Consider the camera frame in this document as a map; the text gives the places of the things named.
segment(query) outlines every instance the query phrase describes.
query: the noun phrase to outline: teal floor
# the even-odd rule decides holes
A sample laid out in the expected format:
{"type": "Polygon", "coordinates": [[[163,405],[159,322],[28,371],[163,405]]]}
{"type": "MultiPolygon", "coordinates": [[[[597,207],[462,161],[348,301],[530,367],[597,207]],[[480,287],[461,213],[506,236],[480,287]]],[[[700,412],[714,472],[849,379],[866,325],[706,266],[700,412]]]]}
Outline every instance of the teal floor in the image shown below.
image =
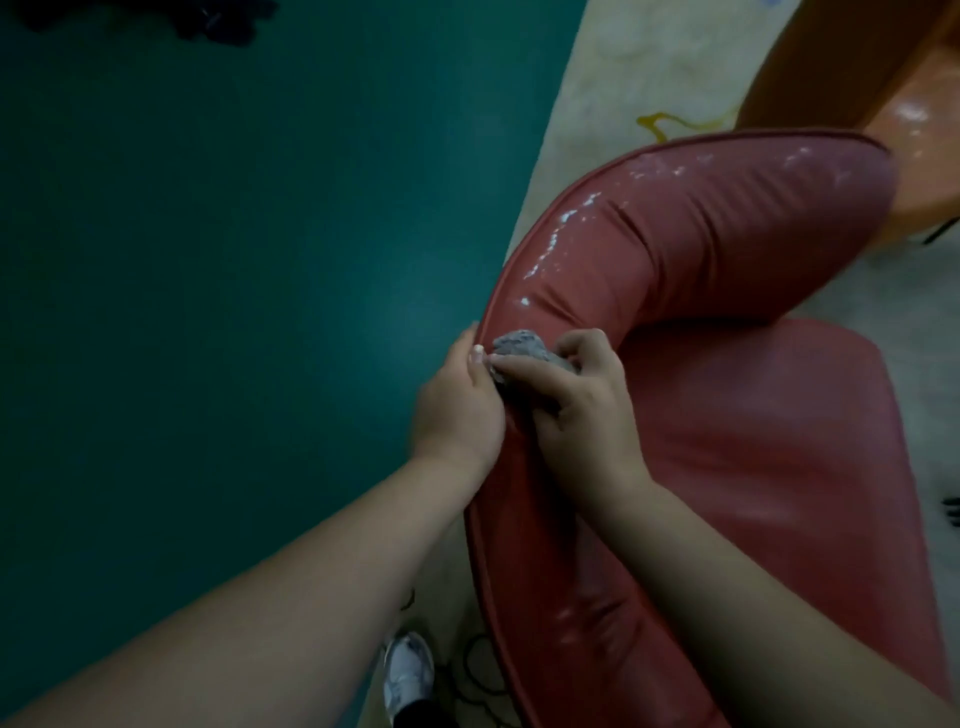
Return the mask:
{"type": "Polygon", "coordinates": [[[583,4],[0,16],[0,716],[401,461],[583,4]]]}

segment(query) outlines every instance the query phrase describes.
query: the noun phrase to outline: floor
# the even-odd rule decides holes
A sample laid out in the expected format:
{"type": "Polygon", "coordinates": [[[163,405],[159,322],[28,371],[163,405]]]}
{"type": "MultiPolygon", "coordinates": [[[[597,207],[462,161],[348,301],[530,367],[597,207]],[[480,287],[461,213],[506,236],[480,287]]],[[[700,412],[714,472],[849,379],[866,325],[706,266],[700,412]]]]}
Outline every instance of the floor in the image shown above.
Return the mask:
{"type": "Polygon", "coordinates": [[[584,0],[280,6],[238,50],[0,0],[0,716],[402,462],[584,0]]]}
{"type": "MultiPolygon", "coordinates": [[[[666,138],[728,128],[793,2],[589,0],[508,248],[571,182],[611,158],[666,138]],[[672,118],[662,118],[662,114],[672,118]]],[[[960,231],[865,255],[796,312],[852,328],[882,349],[900,399],[948,645],[960,694],[960,531],[940,498],[960,494],[960,231]]],[[[398,628],[425,629],[464,698],[464,728],[518,725],[482,640],[463,527],[454,524],[416,586],[398,628]],[[464,665],[491,690],[478,689],[464,665]]],[[[360,725],[386,725],[379,674],[360,725]]]]}

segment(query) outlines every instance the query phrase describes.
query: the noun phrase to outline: red cushion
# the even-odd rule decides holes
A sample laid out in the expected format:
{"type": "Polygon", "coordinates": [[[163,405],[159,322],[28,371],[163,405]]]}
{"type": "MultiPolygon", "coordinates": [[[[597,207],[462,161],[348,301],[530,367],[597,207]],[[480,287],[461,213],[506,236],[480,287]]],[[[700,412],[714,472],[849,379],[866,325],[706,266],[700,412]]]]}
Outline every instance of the red cushion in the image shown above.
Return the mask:
{"type": "MultiPolygon", "coordinates": [[[[550,345],[570,328],[605,330],[654,477],[947,696],[879,353],[841,328],[763,323],[857,255],[894,184],[885,150],[853,133],[715,135],[639,150],[544,213],[505,267],[479,340],[532,328],[550,345]]],[[[527,724],[726,724],[640,587],[550,482],[522,413],[511,413],[468,509],[468,542],[527,724]]]]}

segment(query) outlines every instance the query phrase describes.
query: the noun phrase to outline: shoe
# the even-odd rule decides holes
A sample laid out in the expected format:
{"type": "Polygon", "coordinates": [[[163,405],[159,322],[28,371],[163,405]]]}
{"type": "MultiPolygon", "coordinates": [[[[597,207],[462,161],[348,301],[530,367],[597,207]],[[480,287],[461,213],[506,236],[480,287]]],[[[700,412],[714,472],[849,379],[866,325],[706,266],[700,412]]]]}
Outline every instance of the shoe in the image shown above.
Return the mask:
{"type": "Polygon", "coordinates": [[[411,703],[428,700],[433,693],[433,655],[416,632],[394,638],[383,658],[383,704],[390,724],[411,703]]]}

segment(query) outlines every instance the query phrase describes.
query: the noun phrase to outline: gray sponge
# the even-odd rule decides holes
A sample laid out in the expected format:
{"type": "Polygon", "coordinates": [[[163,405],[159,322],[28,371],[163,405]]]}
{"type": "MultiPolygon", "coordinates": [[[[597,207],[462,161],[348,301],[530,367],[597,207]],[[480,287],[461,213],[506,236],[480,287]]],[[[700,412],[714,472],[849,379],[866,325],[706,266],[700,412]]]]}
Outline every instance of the gray sponge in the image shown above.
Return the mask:
{"type": "MultiPolygon", "coordinates": [[[[563,367],[569,372],[573,372],[573,374],[580,374],[577,368],[570,362],[547,349],[543,344],[543,340],[529,328],[521,328],[517,331],[505,333],[503,336],[497,336],[493,339],[493,353],[533,356],[535,359],[563,367]]],[[[509,383],[509,378],[500,374],[496,369],[491,369],[491,375],[493,376],[493,381],[497,384],[509,383]]]]}

